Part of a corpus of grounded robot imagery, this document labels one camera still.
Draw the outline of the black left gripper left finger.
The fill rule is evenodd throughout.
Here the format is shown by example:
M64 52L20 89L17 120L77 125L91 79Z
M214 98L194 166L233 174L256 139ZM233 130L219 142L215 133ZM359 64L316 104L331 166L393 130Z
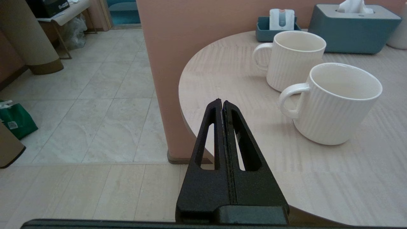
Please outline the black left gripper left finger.
M215 168L201 167L209 126L214 125ZM230 204L222 101L216 99L205 109L176 204L177 223L210 223L218 207Z

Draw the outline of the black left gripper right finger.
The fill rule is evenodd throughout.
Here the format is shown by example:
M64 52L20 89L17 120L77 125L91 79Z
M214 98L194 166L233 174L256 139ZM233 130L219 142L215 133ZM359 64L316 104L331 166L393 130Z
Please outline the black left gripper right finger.
M234 203L288 207L289 204L240 109L233 103L224 101L223 115Z

